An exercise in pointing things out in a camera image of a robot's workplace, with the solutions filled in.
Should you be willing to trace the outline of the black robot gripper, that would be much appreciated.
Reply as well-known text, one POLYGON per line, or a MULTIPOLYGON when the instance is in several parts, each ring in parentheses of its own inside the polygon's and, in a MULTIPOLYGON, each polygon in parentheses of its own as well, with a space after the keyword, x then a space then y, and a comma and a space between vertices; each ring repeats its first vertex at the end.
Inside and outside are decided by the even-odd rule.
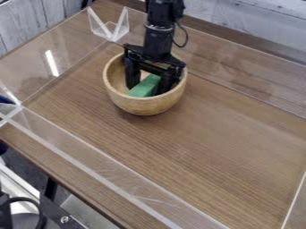
POLYGON ((173 56, 175 24, 169 27, 158 27, 146 23, 145 28, 143 45, 129 43, 123 45, 126 85, 129 89, 135 87, 141 82, 141 70, 145 70, 162 77, 157 89, 157 95, 162 95, 179 82, 186 63, 173 56))

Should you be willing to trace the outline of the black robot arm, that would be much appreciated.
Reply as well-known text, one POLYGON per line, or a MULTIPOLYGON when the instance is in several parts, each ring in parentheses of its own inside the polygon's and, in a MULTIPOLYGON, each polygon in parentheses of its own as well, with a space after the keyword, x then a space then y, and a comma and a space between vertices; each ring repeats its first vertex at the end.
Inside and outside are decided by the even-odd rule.
POLYGON ((182 45, 175 42, 175 27, 185 29, 179 24, 185 9, 185 0, 146 0, 143 45, 123 45, 129 89, 141 84, 142 71, 159 76, 153 87, 154 96, 165 94, 181 82, 186 63, 173 56, 173 45, 187 45, 187 42, 182 45))

